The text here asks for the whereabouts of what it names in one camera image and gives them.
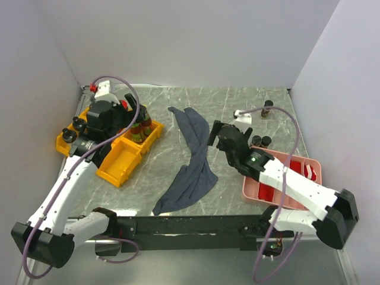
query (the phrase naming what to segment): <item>black metal beam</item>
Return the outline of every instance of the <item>black metal beam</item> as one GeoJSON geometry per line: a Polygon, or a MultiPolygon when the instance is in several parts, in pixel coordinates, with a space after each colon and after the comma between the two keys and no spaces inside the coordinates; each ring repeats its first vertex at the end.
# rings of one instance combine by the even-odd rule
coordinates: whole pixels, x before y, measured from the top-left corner
{"type": "MultiPolygon", "coordinates": [[[[143,251],[164,249],[257,250],[256,238],[262,238],[260,215],[238,216],[158,216],[118,217],[121,236],[134,240],[143,251]]],[[[294,236],[282,232],[283,238],[294,236]]],[[[132,245],[123,243],[122,252],[134,252],[132,245]]]]}

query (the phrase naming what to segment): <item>small bottle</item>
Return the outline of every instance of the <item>small bottle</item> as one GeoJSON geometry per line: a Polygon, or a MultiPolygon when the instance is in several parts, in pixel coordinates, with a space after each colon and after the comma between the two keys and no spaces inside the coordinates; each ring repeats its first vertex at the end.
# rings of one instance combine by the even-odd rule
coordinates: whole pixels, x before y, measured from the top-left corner
{"type": "Polygon", "coordinates": [[[152,119],[150,118],[150,115],[148,113],[147,108],[145,106],[142,106],[141,108],[143,109],[143,113],[142,114],[143,114],[143,117],[144,117],[144,119],[141,122],[142,131],[143,131],[144,135],[147,137],[153,131],[152,119]]]}
{"type": "Polygon", "coordinates": [[[269,146],[271,143],[272,143],[272,139],[266,135],[266,136],[264,136],[264,137],[261,139],[260,147],[262,147],[262,148],[268,148],[268,146],[269,146]]]}
{"type": "Polygon", "coordinates": [[[272,107],[273,106],[273,101],[267,100],[264,102],[264,107],[261,110],[261,117],[266,118],[270,112],[270,109],[266,109],[265,107],[272,107]]]}
{"type": "Polygon", "coordinates": [[[261,144],[261,137],[259,135],[254,135],[251,141],[251,147],[259,147],[261,144]]]}
{"type": "Polygon", "coordinates": [[[77,139],[77,133],[72,129],[64,128],[62,130],[62,139],[65,143],[71,144],[77,139]]]}
{"type": "Polygon", "coordinates": [[[80,119],[78,117],[73,117],[73,119],[72,119],[72,127],[76,131],[82,130],[82,128],[84,127],[85,124],[86,124],[86,121],[84,119],[80,119]]]}
{"type": "Polygon", "coordinates": [[[131,126],[131,134],[132,134],[132,140],[135,143],[141,144],[142,142],[144,142],[145,136],[143,133],[143,128],[140,125],[140,123],[134,123],[131,126]]]}

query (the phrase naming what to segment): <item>red connector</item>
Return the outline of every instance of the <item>red connector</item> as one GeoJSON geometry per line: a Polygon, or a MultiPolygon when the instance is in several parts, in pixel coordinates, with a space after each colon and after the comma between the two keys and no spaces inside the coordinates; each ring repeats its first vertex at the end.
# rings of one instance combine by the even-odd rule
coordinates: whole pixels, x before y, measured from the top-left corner
{"type": "Polygon", "coordinates": [[[93,85],[93,84],[90,84],[90,91],[96,93],[96,91],[97,91],[97,86],[96,86],[96,85],[93,85]]]}
{"type": "Polygon", "coordinates": [[[121,105],[123,105],[124,109],[128,110],[128,104],[126,103],[125,100],[120,100],[121,105]]]}

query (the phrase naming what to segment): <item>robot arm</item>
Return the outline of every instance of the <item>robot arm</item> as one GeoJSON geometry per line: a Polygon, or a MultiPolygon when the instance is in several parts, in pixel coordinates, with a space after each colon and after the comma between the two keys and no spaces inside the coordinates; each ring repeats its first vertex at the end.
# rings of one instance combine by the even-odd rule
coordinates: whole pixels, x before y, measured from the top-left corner
{"type": "Polygon", "coordinates": [[[64,266],[74,249],[93,236],[100,234],[118,236],[119,232],[116,213],[103,208],[94,209],[87,217],[65,226],[71,207],[111,150],[111,142],[87,156],[70,177],[67,173],[84,153],[116,135],[131,122],[135,115],[134,98],[130,94],[125,96],[131,106],[129,110],[126,103],[121,104],[114,95],[110,81],[100,83],[94,91],[96,92],[95,101],[87,111],[87,120],[74,117],[72,125],[75,130],[65,128],[62,131],[63,140],[71,146],[65,168],[42,205],[28,219],[28,222],[16,223],[11,231],[20,252],[23,252],[28,236],[42,217],[44,220],[31,240],[28,257],[56,268],[64,266]],[[67,180],[65,186],[49,212],[44,215],[44,210],[56,195],[64,179],[67,180]]]}
{"type": "MultiPolygon", "coordinates": [[[[282,191],[284,164],[262,149],[249,148],[251,133],[252,128],[243,134],[234,125],[215,121],[208,145],[213,145],[218,136],[217,148],[226,153],[230,166],[244,176],[282,191]]],[[[339,193],[318,185],[289,168],[285,170],[286,194],[309,210],[281,209],[275,229],[316,234],[326,245],[343,248],[359,220],[354,195],[345,189],[339,193]]],[[[277,206],[270,206],[262,218],[272,223],[276,211],[277,206]]]]}

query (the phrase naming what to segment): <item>black cap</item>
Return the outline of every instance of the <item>black cap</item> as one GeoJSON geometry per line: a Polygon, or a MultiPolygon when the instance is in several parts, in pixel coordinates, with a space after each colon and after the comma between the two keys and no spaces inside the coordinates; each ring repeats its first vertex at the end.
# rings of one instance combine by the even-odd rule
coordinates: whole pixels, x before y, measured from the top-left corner
{"type": "Polygon", "coordinates": [[[72,127],[79,131],[83,126],[84,124],[86,124],[86,121],[84,119],[80,119],[78,117],[73,117],[72,119],[72,127]]]}
{"type": "Polygon", "coordinates": [[[260,143],[261,143],[261,137],[260,137],[259,135],[254,135],[254,136],[252,137],[252,142],[251,142],[251,144],[252,144],[252,145],[260,145],[260,143]]]}
{"type": "Polygon", "coordinates": [[[264,137],[261,139],[261,145],[264,146],[264,147],[269,146],[271,143],[272,143],[272,139],[271,139],[270,137],[268,137],[267,135],[264,136],[264,137]]]}
{"type": "Polygon", "coordinates": [[[265,101],[264,106],[273,106],[273,101],[272,100],[265,101]]]}
{"type": "Polygon", "coordinates": [[[70,144],[74,142],[77,139],[77,133],[74,132],[71,129],[64,128],[62,130],[62,139],[65,141],[65,143],[70,144]]]}

